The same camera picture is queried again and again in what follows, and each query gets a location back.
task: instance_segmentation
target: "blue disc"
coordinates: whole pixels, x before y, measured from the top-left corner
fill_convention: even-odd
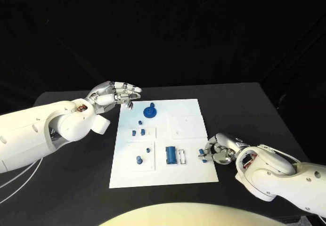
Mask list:
[[[152,103],[150,107],[144,109],[144,117],[153,118],[156,116],[154,104]]]

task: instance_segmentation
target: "tabletop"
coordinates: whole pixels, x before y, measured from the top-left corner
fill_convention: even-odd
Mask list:
[[[45,105],[85,98],[90,91],[46,92]],[[277,110],[257,83],[143,88],[141,100],[198,99],[209,138],[225,132],[248,144],[266,145],[309,161]],[[307,215],[286,199],[255,198],[235,180],[235,165],[218,165],[219,182],[108,189],[120,107],[103,116],[104,135],[92,131],[43,158],[22,190],[0,204],[2,225],[98,225],[140,207],[167,202],[201,202],[235,207],[274,219]],[[16,191],[36,165],[4,188],[0,201]],[[0,184],[23,170],[0,175]]]

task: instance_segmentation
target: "cable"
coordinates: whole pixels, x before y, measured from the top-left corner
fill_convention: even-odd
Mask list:
[[[23,185],[20,186],[20,188],[16,190],[16,192],[3,201],[0,201],[0,204],[17,193],[17,191],[22,189],[22,187],[27,184],[27,182],[29,182],[29,180],[30,180],[32,176],[35,175],[35,172],[36,172],[36,170],[39,168],[39,165],[40,165],[42,160],[43,160],[43,158],[40,159],[39,164],[36,166],[36,169],[35,169],[30,177],[27,178],[26,182],[23,183]]]
[[[289,154],[286,154],[284,152],[278,151],[277,149],[273,149],[276,152],[278,152],[280,154],[286,155],[290,159],[293,159],[297,163],[300,163],[300,161],[293,157],[290,156]]]
[[[319,216],[319,215],[317,215]],[[325,220],[323,220],[323,218],[319,216],[319,218],[320,218],[320,220],[323,221],[323,223],[326,224],[326,222],[325,222]]]
[[[36,163],[38,161],[35,161],[33,163],[32,163],[32,165],[25,169],[25,171],[7,182],[7,183],[4,183],[2,186],[0,186],[0,188],[2,187],[4,187],[10,182],[13,182],[22,175],[23,175],[23,173],[30,169],[30,167],[35,165],[35,163]]]

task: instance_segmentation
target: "white board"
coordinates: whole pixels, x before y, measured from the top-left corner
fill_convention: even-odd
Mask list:
[[[143,110],[150,103],[154,103],[157,115],[147,119]],[[141,129],[150,134],[133,136],[131,131]],[[203,163],[198,158],[206,141],[196,99],[136,101],[131,111],[121,107],[110,188],[218,182],[214,162]],[[150,145],[153,155],[146,152]],[[178,164],[166,164],[167,146],[175,146]],[[185,164],[180,164],[179,150],[185,153]]]

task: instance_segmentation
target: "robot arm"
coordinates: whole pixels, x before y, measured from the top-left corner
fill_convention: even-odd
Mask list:
[[[212,144],[216,153],[208,154]],[[235,178],[257,198],[270,202],[278,195],[302,210],[326,217],[326,166],[300,162],[266,145],[250,146],[222,133],[211,138],[205,148],[206,154],[201,154],[199,159],[219,164],[234,160]],[[290,164],[277,152],[296,164]]]
[[[110,121],[98,114],[115,104],[133,109],[141,89],[127,83],[104,82],[85,99],[61,101],[0,116],[0,173],[15,170],[65,144],[81,140],[90,130],[104,134]]]

